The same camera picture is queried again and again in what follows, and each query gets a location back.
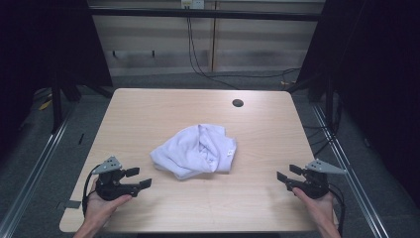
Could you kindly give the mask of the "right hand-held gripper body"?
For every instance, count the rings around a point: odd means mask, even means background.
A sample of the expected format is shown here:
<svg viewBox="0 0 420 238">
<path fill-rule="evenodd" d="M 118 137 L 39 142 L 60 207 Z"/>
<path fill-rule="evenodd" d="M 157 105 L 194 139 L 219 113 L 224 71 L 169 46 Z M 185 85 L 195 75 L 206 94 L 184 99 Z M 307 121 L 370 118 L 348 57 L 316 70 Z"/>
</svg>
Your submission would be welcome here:
<svg viewBox="0 0 420 238">
<path fill-rule="evenodd" d="M 298 187 L 312 199 L 321 198 L 329 192 L 328 174 L 344 175 L 347 172 L 319 159 L 312 161 L 301 169 L 304 171 L 302 176 L 305 181 L 289 178 L 285 183 L 286 188 L 292 191 L 295 187 Z"/>
</svg>

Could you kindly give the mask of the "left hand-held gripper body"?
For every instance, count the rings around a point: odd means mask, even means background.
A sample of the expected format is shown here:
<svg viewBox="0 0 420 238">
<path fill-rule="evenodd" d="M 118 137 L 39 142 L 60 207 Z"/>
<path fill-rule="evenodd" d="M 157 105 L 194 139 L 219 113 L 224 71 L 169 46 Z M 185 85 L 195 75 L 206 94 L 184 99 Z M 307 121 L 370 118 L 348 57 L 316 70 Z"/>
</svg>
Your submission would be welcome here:
<svg viewBox="0 0 420 238">
<path fill-rule="evenodd" d="M 136 197 L 140 192 L 138 183 L 121 184 L 120 180 L 126 178 L 122 164 L 116 157 L 111 156 L 102 164 L 98 165 L 93 171 L 93 175 L 98 175 L 96 182 L 96 192 L 104 200 L 111 201 L 122 195 Z"/>
</svg>

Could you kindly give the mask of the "white towel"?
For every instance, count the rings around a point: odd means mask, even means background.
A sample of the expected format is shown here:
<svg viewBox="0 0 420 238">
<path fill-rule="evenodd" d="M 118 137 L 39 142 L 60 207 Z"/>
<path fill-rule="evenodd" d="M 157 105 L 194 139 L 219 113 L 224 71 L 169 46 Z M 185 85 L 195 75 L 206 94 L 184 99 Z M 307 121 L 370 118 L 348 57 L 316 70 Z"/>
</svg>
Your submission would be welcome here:
<svg viewBox="0 0 420 238">
<path fill-rule="evenodd" d="M 228 173 L 237 150 L 226 129 L 212 124 L 187 127 L 150 152 L 157 170 L 169 171 L 177 179 L 201 174 Z"/>
</svg>

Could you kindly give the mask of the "person's right hand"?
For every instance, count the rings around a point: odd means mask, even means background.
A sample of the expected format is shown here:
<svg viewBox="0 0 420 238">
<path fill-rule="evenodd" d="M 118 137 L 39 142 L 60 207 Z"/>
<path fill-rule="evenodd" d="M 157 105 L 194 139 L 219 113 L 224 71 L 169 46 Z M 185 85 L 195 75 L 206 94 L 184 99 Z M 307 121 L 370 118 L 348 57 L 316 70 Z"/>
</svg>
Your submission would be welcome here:
<svg viewBox="0 0 420 238">
<path fill-rule="evenodd" d="M 310 217 L 318 227 L 335 227 L 333 215 L 334 196 L 330 192 L 316 199 L 310 198 L 298 187 L 295 187 L 292 192 L 304 203 Z"/>
</svg>

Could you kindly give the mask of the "person's left hand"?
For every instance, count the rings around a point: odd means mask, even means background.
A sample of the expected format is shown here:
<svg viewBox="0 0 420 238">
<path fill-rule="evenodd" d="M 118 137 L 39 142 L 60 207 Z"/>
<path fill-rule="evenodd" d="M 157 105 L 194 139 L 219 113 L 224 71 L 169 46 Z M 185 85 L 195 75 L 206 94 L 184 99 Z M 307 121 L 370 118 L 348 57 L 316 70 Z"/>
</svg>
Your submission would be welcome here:
<svg viewBox="0 0 420 238">
<path fill-rule="evenodd" d="M 122 195 L 111 201 L 102 199 L 96 192 L 95 179 L 88 193 L 87 209 L 83 224 L 90 228 L 102 228 L 112 214 L 131 199 L 130 195 Z"/>
</svg>

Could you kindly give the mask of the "grey tape strip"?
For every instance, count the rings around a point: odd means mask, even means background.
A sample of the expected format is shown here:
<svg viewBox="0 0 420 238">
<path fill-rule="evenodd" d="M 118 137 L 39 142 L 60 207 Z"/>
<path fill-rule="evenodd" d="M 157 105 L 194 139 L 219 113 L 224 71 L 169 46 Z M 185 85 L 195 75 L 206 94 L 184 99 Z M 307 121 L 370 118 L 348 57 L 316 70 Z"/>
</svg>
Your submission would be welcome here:
<svg viewBox="0 0 420 238">
<path fill-rule="evenodd" d="M 81 205 L 80 201 L 77 200 L 67 200 L 61 201 L 57 204 L 56 208 L 60 210 L 66 210 L 67 208 L 78 209 Z"/>
</svg>

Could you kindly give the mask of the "dark curtain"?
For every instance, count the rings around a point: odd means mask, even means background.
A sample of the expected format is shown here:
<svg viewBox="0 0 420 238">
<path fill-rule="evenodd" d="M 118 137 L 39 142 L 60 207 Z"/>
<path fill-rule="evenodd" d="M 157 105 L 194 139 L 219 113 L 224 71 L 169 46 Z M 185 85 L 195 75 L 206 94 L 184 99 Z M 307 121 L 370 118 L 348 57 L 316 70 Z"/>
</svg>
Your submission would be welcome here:
<svg viewBox="0 0 420 238">
<path fill-rule="evenodd" d="M 110 98 L 108 65 L 87 0 L 0 0 L 0 163 L 17 144 L 35 92 L 52 91 L 53 124 L 60 97 L 77 101 L 80 85 Z"/>
<path fill-rule="evenodd" d="M 295 90 L 335 89 L 420 208 L 420 0 L 325 0 Z"/>
</svg>

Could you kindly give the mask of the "metal floor rail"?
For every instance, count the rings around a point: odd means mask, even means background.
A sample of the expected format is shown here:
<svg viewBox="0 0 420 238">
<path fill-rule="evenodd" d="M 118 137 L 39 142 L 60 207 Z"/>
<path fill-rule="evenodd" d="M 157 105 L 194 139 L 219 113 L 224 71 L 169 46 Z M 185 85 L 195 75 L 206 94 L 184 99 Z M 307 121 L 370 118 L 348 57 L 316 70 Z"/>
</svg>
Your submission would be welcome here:
<svg viewBox="0 0 420 238">
<path fill-rule="evenodd" d="M 72 117 L 76 105 L 71 104 L 62 122 L 57 126 L 56 130 L 50 135 L 43 151 L 41 152 L 33 169 L 29 173 L 28 178 L 25 180 L 15 201 L 8 209 L 4 219 L 0 223 L 0 238 L 12 238 L 25 210 L 27 209 L 33 194 L 45 173 L 53 154 L 64 135 L 68 121 Z"/>
<path fill-rule="evenodd" d="M 388 232 L 385 229 L 385 225 L 382 222 L 382 219 L 377 213 L 371 200 L 368 198 L 366 190 L 361 184 L 355 170 L 353 169 L 353 166 L 349 161 L 347 154 L 345 153 L 339 139 L 337 138 L 337 134 L 327 126 L 326 113 L 323 111 L 322 107 L 317 104 L 314 104 L 312 109 L 314 111 L 319 127 L 323 131 L 323 134 L 326 138 L 325 144 L 315 151 L 314 157 L 318 159 L 324 159 L 321 157 L 321 153 L 327 149 L 333 153 L 335 161 L 339 167 L 346 172 L 345 178 L 346 182 L 348 183 L 348 187 L 350 188 L 374 238 L 390 238 Z"/>
</svg>

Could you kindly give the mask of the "black horizontal frame bar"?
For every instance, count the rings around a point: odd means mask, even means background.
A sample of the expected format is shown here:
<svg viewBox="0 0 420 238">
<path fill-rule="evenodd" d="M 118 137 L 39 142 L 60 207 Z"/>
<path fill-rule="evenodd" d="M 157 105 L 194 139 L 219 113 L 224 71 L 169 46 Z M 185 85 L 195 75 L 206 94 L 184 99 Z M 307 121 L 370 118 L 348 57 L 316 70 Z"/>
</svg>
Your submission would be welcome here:
<svg viewBox="0 0 420 238">
<path fill-rule="evenodd" d="M 108 8 L 90 7 L 92 15 L 128 16 L 128 17 L 178 17 L 206 19 L 246 19 L 317 22 L 323 19 L 321 14 L 276 13 L 253 11 L 190 10 L 190 9 L 144 9 L 144 8 Z"/>
</svg>

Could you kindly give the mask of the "white wall socket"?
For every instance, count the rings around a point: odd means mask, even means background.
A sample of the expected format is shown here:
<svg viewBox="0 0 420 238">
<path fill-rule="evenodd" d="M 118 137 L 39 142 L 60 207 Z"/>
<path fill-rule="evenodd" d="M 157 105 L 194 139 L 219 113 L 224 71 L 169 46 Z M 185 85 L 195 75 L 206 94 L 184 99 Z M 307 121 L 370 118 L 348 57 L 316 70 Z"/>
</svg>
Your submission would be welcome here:
<svg viewBox="0 0 420 238">
<path fill-rule="evenodd" d="M 180 0 L 182 9 L 195 9 L 195 10 L 204 10 L 205 1 L 204 0 Z"/>
</svg>

